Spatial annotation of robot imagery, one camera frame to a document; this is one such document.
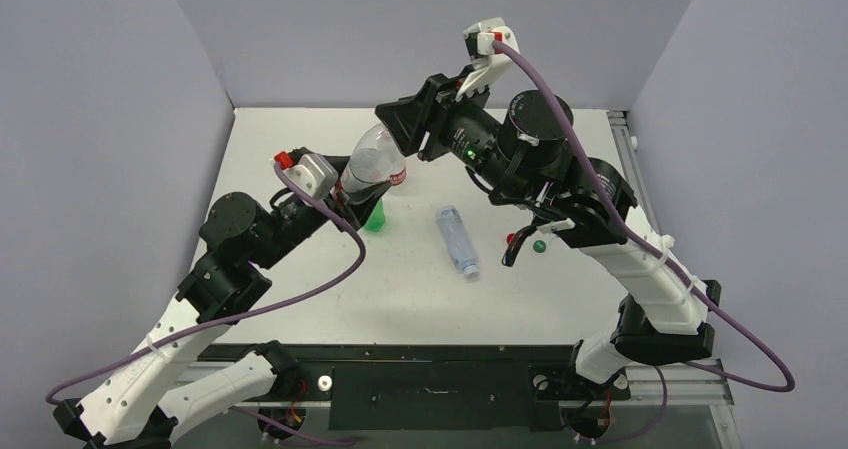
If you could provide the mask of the green plastic bottle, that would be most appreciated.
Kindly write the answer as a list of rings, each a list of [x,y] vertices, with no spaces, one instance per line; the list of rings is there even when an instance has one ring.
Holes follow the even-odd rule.
[[[364,224],[364,229],[369,233],[379,233],[385,227],[386,220],[384,204],[379,199]]]

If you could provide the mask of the clear bottle red blue label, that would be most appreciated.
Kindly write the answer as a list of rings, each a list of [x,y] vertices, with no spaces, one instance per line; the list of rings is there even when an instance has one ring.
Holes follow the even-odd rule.
[[[388,181],[389,176],[406,169],[405,157],[391,134],[378,123],[358,141],[340,177],[341,189],[358,191]]]

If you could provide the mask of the clear bottle blue cap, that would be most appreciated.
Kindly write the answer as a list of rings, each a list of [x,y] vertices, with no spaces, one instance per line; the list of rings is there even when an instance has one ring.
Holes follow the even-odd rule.
[[[476,280],[480,274],[478,255],[459,211],[454,206],[442,207],[435,221],[457,271],[466,280]]]

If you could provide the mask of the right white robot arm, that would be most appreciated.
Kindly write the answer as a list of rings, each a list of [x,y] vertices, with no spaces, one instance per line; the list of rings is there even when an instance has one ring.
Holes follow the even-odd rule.
[[[656,234],[615,167],[591,158],[583,168],[548,102],[525,90],[497,120],[487,93],[459,92],[461,78],[427,79],[414,95],[376,107],[402,154],[432,161],[455,155],[489,186],[495,206],[530,210],[503,258],[512,265],[524,240],[550,231],[597,261],[626,290],[608,329],[580,341],[564,369],[566,387],[588,396],[625,365],[709,358],[715,331],[708,309],[670,270],[669,239]]]

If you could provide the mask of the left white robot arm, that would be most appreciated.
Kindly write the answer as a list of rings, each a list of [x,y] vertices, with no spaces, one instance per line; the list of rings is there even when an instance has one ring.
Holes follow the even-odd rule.
[[[256,397],[297,389],[297,359],[279,342],[250,346],[231,366],[187,385],[178,378],[216,339],[258,314],[271,287],[265,271],[325,223],[355,235],[405,175],[401,157],[358,149],[324,156],[281,152],[284,187],[268,206],[243,192],[215,201],[199,235],[206,245],[164,313],[133,353],[101,370],[102,384],[54,402],[53,416],[87,448],[169,448],[196,426]]]

